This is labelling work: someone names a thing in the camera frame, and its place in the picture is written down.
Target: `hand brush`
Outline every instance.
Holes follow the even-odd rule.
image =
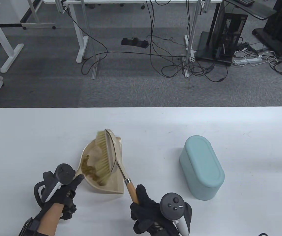
[[[98,131],[95,144],[102,150],[101,158],[95,165],[96,175],[100,178],[100,181],[106,183],[111,174],[115,173],[118,167],[122,173],[132,201],[139,204],[136,189],[126,173],[123,164],[119,158],[117,158],[120,155],[120,149],[118,146],[118,140],[116,139],[114,133],[110,129]]]

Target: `beige dustpan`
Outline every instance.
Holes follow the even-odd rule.
[[[119,142],[119,146],[120,146],[120,157],[119,158],[120,158],[120,161],[122,162],[121,138],[116,137],[116,139]],[[119,169],[111,175],[111,177],[109,178],[105,186],[100,186],[95,180],[93,180],[94,178],[93,175],[85,174],[87,173],[87,167],[82,168],[83,163],[87,162],[87,166],[89,167],[95,166],[95,163],[100,156],[101,156],[101,150],[97,145],[95,145],[95,139],[94,139],[83,150],[76,175],[84,174],[85,180],[93,188],[97,189],[98,192],[100,193],[123,194],[124,193],[124,182],[123,182],[122,174]]]

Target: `mint green trash can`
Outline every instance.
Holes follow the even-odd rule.
[[[211,143],[199,135],[189,137],[179,161],[193,196],[212,199],[224,182],[224,171]]]

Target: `wooden handle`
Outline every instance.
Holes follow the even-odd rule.
[[[132,200],[133,202],[135,202],[136,204],[139,204],[139,200],[138,200],[138,197],[137,197],[136,188],[133,186],[133,183],[132,183],[132,182],[130,182],[129,184],[127,184],[127,189],[128,189],[129,194],[130,194],[131,200]]]

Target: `white cable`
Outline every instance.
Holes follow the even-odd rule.
[[[258,64],[252,64],[250,61],[249,61],[249,58],[246,58],[247,56],[250,56],[250,55],[246,55],[244,56],[244,59],[252,66],[256,66],[256,65],[261,65],[261,64],[264,64],[264,63],[269,63],[270,65],[273,66],[272,62],[276,61],[276,62],[279,62],[277,57],[276,57],[276,53],[274,51],[270,51],[270,52],[265,52],[261,55],[259,55],[258,57],[261,58],[264,54],[267,54],[267,53],[273,53],[273,55],[269,55],[266,57],[266,60],[264,62],[261,62],[261,63],[258,63]],[[239,66],[245,66],[246,64],[239,64],[237,62],[235,62],[237,65]]]

